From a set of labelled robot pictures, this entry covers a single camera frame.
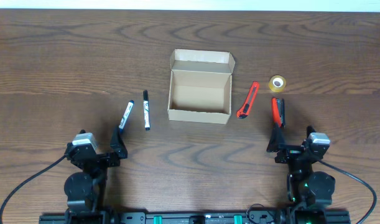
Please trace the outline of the red and black stapler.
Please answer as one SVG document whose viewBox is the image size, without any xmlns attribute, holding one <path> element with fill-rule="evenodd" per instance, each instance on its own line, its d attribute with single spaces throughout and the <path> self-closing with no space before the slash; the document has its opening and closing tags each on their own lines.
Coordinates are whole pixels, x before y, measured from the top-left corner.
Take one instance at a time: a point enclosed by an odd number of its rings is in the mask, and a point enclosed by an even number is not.
<svg viewBox="0 0 380 224">
<path fill-rule="evenodd" d="M 275 124 L 280 128 L 285 127 L 285 101 L 280 98 L 272 98 L 272 119 Z"/>
</svg>

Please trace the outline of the blue whiteboard marker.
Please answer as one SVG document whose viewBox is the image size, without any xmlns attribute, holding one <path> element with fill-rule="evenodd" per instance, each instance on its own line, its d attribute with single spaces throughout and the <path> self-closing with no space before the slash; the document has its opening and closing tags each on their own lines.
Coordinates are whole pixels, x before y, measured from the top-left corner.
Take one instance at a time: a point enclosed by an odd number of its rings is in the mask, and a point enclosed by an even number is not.
<svg viewBox="0 0 380 224">
<path fill-rule="evenodd" d="M 127 123 L 127 120 L 128 120 L 128 118 L 129 118 L 129 115 L 131 114 L 131 111 L 132 111 L 133 106 L 134 106 L 134 101 L 133 101 L 133 100 L 130 100 L 130 101 L 128 102 L 128 104 L 127 104 L 127 107 L 126 107 L 126 109 L 125 109 L 125 111 L 124 111 L 124 113 L 123 113 L 123 116 L 122 116 L 122 118 L 121 118 L 120 124 L 119 124 L 119 126 L 118 126 L 118 128 L 119 128 L 119 132 L 120 132 L 121 134 L 122 134 L 123 131 L 124 131 L 124 127 L 125 127 L 125 125 L 126 125 L 126 123 Z"/>
</svg>

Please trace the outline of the red utility knife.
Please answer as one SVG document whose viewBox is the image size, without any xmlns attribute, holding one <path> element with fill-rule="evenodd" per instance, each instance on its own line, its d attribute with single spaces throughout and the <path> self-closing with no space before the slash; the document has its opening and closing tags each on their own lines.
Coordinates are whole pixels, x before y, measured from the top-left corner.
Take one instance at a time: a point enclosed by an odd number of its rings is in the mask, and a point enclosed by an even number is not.
<svg viewBox="0 0 380 224">
<path fill-rule="evenodd" d="M 248 91 L 247 97 L 244 101 L 244 104 L 236 112 L 237 118 L 244 119 L 244 118 L 248 117 L 248 115 L 250 114 L 250 111 L 253 107 L 253 103 L 254 103 L 254 100 L 257 96 L 258 90 L 259 90 L 259 83 L 256 81 L 253 81 L 253 83 L 252 83 L 252 85 Z"/>
</svg>

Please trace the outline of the yellow tape roll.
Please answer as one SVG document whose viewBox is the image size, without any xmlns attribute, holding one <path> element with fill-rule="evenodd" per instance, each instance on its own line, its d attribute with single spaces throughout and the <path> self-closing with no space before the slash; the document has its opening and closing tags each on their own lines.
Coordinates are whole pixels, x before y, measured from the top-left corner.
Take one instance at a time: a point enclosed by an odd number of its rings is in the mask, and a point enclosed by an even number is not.
<svg viewBox="0 0 380 224">
<path fill-rule="evenodd" d="M 286 86 L 286 80 L 283 76 L 274 75 L 269 81 L 269 88 L 271 91 L 279 93 L 284 90 Z"/>
</svg>

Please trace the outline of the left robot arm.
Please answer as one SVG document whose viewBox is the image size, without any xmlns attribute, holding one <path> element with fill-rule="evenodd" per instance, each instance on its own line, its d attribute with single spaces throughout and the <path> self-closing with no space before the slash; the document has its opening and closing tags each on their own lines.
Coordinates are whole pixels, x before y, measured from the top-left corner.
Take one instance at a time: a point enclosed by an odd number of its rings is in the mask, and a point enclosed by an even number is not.
<svg viewBox="0 0 380 224">
<path fill-rule="evenodd" d="M 81 171 L 72 174 L 64 185 L 67 205 L 74 213 L 95 212 L 103 204 L 108 169 L 120 166 L 120 160 L 128 152 L 116 126 L 110 141 L 111 152 L 97 153 L 93 133 L 81 130 L 72 142 L 67 144 L 64 156 Z"/>
</svg>

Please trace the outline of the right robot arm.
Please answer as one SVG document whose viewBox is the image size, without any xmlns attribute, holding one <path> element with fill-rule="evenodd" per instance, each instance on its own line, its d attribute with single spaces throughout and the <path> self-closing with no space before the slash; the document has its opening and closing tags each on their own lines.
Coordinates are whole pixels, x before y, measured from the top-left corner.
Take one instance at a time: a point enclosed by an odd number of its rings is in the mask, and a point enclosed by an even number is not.
<svg viewBox="0 0 380 224">
<path fill-rule="evenodd" d="M 290 145 L 279 125 L 273 125 L 267 152 L 276 153 L 276 163 L 288 165 L 287 195 L 293 203 L 292 211 L 319 210 L 332 204 L 335 178 L 312 168 L 323 159 L 329 147 L 328 136 L 316 132 L 312 126 L 307 127 L 307 137 L 300 145 Z"/>
</svg>

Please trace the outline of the black whiteboard marker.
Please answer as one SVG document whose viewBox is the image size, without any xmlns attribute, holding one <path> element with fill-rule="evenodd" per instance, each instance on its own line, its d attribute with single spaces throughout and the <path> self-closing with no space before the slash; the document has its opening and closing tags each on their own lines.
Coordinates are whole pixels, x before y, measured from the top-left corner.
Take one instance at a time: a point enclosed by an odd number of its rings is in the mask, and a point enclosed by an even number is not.
<svg viewBox="0 0 380 224">
<path fill-rule="evenodd" d="M 149 96 L 148 91 L 143 91 L 143 108 L 144 108 L 144 127 L 146 131 L 151 129 L 150 114 L 149 114 Z"/>
</svg>

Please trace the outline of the open cardboard box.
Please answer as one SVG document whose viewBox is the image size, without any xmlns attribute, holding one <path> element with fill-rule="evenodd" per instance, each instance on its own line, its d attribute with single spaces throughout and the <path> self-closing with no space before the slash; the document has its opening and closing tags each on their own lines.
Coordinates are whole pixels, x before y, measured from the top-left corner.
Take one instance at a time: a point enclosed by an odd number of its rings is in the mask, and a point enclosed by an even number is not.
<svg viewBox="0 0 380 224">
<path fill-rule="evenodd" d="M 235 64 L 229 52 L 175 49 L 170 56 L 169 120 L 226 124 Z"/>
</svg>

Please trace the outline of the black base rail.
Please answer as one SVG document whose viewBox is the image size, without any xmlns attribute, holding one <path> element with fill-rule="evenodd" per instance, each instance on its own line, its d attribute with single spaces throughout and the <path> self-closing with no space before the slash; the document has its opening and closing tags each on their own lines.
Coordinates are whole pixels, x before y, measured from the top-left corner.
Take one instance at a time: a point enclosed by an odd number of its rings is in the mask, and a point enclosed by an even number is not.
<svg viewBox="0 0 380 224">
<path fill-rule="evenodd" d="M 110 224 L 278 224 L 278 223 L 350 223 L 350 214 L 344 210 L 296 211 L 255 208 L 248 212 L 206 213 L 144 213 L 99 212 L 98 214 L 41 215 L 39 224 L 110 223 Z"/>
</svg>

